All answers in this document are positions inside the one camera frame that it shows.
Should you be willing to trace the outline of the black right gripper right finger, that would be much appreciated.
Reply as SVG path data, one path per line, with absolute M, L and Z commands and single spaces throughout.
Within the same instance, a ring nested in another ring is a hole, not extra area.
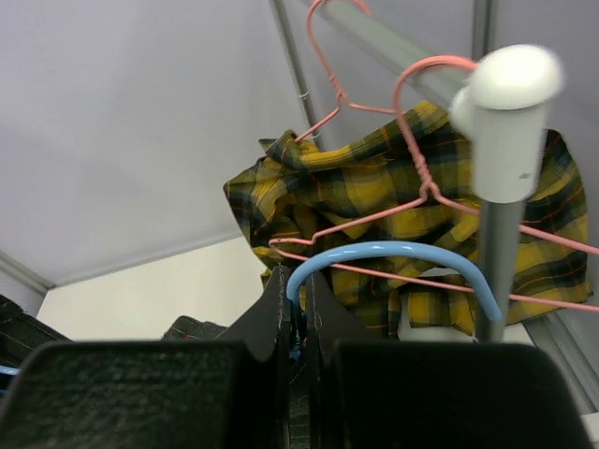
M 375 336 L 306 287 L 314 448 L 589 448 L 558 367 L 526 344 Z

